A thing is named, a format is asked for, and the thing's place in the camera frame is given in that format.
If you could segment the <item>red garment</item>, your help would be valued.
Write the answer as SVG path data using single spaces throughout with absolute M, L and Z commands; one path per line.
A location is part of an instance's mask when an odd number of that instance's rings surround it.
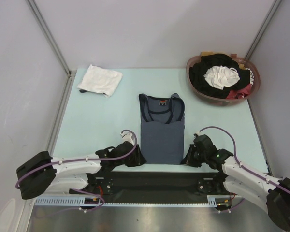
M 248 84 L 245 88 L 240 90 L 231 90 L 226 99 L 242 99 L 251 94 L 252 85 Z

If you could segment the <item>white strappy garment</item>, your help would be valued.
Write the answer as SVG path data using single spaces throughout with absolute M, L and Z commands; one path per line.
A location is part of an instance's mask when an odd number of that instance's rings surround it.
M 219 90 L 223 90 L 225 87 L 232 87 L 240 80 L 235 68 L 225 66 L 213 66 L 203 76 L 211 87 Z

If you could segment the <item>black white striped garment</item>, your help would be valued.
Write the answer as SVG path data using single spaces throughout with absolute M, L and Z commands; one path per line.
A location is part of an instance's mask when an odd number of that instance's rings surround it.
M 254 73 L 250 68 L 247 68 L 247 70 L 249 71 L 249 76 L 250 76 L 250 84 L 254 85 Z

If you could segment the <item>white graphic tank top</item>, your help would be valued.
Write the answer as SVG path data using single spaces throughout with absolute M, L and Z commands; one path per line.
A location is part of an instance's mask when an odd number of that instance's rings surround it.
M 114 94 L 122 77 L 121 72 L 90 65 L 77 87 L 109 98 Z

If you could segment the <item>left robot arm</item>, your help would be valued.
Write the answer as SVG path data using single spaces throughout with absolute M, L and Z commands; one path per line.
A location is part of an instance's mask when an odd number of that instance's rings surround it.
M 134 132 L 123 130 L 122 142 L 78 158 L 58 158 L 42 151 L 16 170 L 16 189 L 24 200 L 44 193 L 102 195 L 102 184 L 95 177 L 99 172 L 110 172 L 125 165 L 138 167 L 146 163 Z

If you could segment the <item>aluminium frame rail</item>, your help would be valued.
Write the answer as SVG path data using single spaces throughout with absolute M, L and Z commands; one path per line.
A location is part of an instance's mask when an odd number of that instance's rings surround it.
M 70 72 L 70 74 L 67 77 L 66 84 L 63 89 L 62 96 L 59 101 L 58 110 L 56 112 L 56 117 L 54 120 L 54 124 L 49 136 L 49 140 L 46 146 L 46 150 L 49 152 L 49 155 L 51 156 L 54 152 L 56 141 L 58 137 L 58 133 L 60 131 L 61 123 L 64 117 L 65 109 L 67 106 L 67 102 L 69 100 L 69 96 L 71 93 L 71 89 L 73 87 L 73 83 L 75 80 L 77 70 L 73 70 Z

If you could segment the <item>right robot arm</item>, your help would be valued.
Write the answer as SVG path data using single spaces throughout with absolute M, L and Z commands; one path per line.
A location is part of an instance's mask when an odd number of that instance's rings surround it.
M 280 229 L 290 232 L 290 179 L 283 179 L 245 166 L 236 155 L 217 149 L 207 135 L 195 135 L 181 164 L 201 167 L 205 163 L 223 175 L 213 182 L 219 194 L 227 191 L 264 210 Z

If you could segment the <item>mustard yellow garment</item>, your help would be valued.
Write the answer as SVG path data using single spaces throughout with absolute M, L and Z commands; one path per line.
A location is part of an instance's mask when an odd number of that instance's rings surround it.
M 201 56 L 209 56 L 209 55 L 213 55 L 214 52 L 201 52 Z

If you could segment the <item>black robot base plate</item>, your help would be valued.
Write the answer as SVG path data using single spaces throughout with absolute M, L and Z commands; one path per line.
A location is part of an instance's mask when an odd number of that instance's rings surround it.
M 234 199 L 219 173 L 98 172 L 86 174 L 88 185 L 81 190 L 102 194 L 112 203 L 193 203 L 206 196 Z

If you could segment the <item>black garment pile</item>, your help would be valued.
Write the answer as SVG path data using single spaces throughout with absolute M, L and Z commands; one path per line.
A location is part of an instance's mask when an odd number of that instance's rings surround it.
M 240 80 L 232 87 L 225 87 L 219 90 L 211 87 L 204 79 L 204 74 L 213 66 L 225 66 L 228 68 L 235 68 L 239 74 Z M 189 77 L 193 86 L 201 93 L 215 97 L 226 99 L 231 90 L 240 90 L 250 84 L 250 76 L 248 70 L 242 70 L 239 64 L 230 56 L 225 54 L 213 54 L 209 56 L 202 56 L 201 62 L 196 63 L 189 69 Z

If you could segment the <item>light blue table mat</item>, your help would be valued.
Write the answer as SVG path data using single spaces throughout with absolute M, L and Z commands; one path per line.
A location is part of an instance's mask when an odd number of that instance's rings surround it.
M 235 151 L 246 165 L 268 172 L 247 101 L 233 106 L 203 102 L 190 89 L 185 69 L 124 68 L 120 72 L 123 78 L 107 98 L 81 93 L 77 86 L 86 70 L 77 70 L 53 152 L 55 157 L 82 157 L 116 146 L 124 129 L 140 135 L 139 94 L 168 98 L 177 93 L 185 104 L 185 148 L 192 143 L 193 135 L 202 131 L 217 148 Z

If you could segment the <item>pink plastic laundry basket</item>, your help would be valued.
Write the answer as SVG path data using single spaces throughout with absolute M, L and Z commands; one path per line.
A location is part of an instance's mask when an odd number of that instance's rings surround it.
M 218 105 L 218 106 L 231 106 L 231 105 L 237 105 L 245 100 L 247 100 L 249 97 L 252 97 L 254 94 L 256 94 L 260 88 L 261 85 L 261 78 L 260 74 L 258 72 L 257 67 L 249 60 L 245 58 L 238 57 L 237 54 L 230 54 L 229 56 L 236 61 L 240 68 L 242 70 L 249 70 L 250 71 L 250 78 L 251 83 L 248 87 L 241 89 L 241 90 L 232 90 L 229 92 L 228 97 L 226 99 L 221 98 L 215 98 L 211 96 L 207 96 L 201 92 L 199 92 L 192 84 L 190 77 L 189 77 L 189 69 L 196 63 L 201 62 L 202 55 L 209 56 L 213 55 L 214 52 L 201 52 L 199 56 L 194 56 L 190 58 L 187 61 L 186 64 L 186 76 L 187 76 L 187 82 L 190 89 L 194 92 L 194 94 L 201 99 L 203 102 L 206 102 L 208 104 L 212 105 Z

